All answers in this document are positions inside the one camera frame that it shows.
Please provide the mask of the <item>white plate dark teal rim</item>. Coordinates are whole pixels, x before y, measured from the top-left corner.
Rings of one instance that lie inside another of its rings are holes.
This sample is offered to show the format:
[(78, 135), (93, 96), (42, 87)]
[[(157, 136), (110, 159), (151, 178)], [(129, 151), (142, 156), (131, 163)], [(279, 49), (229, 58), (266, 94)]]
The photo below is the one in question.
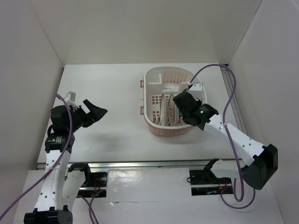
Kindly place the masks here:
[(184, 118), (183, 118), (183, 114), (182, 114), (181, 111), (179, 111), (179, 122), (180, 122), (180, 124), (181, 124), (182, 126), (187, 125), (186, 122), (185, 122), (185, 120), (184, 120)]

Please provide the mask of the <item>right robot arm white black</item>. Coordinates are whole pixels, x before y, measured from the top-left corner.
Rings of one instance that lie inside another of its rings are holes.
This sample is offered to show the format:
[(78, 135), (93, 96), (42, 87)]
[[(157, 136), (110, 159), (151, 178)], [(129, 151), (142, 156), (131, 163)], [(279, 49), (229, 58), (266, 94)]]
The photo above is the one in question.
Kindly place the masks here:
[(236, 152), (235, 161), (211, 160), (204, 171), (209, 183), (219, 178), (244, 180), (250, 187), (261, 190), (278, 169), (278, 149), (255, 141), (235, 126), (209, 104), (200, 104), (184, 90), (174, 97), (185, 123), (210, 133)]

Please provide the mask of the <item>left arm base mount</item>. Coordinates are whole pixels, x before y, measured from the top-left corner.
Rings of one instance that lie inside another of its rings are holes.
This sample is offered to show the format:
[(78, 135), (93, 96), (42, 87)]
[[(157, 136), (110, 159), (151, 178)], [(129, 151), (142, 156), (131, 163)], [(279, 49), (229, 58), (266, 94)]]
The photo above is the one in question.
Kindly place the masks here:
[(107, 196), (108, 172), (91, 172), (89, 180), (79, 189), (78, 195), (85, 198), (105, 198)]

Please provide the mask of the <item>white plate orange sunburst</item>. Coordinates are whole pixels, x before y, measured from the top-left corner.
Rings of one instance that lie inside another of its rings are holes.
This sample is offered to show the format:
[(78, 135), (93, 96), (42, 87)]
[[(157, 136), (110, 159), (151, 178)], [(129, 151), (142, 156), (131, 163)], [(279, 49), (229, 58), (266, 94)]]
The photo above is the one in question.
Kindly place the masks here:
[(169, 125), (170, 126), (176, 126), (177, 117), (178, 117), (177, 115), (178, 109), (173, 99), (174, 99), (174, 94), (172, 93), (169, 97)]

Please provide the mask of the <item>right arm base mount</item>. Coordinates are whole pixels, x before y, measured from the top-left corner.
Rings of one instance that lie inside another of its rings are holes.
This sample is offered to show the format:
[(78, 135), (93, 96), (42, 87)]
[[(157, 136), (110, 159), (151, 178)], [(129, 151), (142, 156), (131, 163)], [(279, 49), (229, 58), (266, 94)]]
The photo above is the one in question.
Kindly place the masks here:
[(230, 178), (217, 178), (207, 170), (190, 170), (186, 181), (191, 185), (192, 196), (233, 194)]

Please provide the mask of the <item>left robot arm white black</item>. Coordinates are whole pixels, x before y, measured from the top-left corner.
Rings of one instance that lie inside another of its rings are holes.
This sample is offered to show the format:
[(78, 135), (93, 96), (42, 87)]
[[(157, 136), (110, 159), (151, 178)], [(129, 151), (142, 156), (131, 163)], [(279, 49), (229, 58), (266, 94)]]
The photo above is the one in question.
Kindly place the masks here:
[(102, 119), (107, 109), (93, 105), (87, 99), (86, 113), (72, 99), (65, 99), (66, 105), (52, 108), (51, 122), (45, 140), (46, 177), (38, 200), (31, 213), (26, 213), (26, 224), (71, 224), (73, 204), (81, 186), (92, 182), (92, 174), (87, 163), (68, 166), (74, 133), (81, 127), (87, 128)]

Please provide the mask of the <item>white plate red characters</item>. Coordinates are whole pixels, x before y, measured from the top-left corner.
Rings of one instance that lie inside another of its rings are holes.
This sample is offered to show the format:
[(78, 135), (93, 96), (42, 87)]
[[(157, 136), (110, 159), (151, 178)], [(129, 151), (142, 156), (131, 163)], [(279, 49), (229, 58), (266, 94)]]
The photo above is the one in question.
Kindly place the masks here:
[(168, 126), (168, 102), (164, 94), (161, 95), (160, 103), (160, 121), (162, 126)]

